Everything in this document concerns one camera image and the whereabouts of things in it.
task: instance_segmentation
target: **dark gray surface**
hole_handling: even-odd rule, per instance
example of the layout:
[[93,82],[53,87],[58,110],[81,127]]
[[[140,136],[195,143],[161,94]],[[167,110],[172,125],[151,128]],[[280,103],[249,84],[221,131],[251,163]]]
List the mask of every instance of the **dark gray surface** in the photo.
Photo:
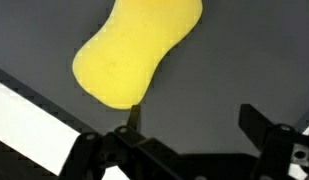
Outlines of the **dark gray surface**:
[[[86,95],[71,63],[113,3],[0,0],[0,68],[101,133],[128,111]],[[155,73],[141,103],[142,133],[180,153],[254,154],[237,125],[240,104],[291,125],[309,109],[309,1],[203,3],[201,23]]]

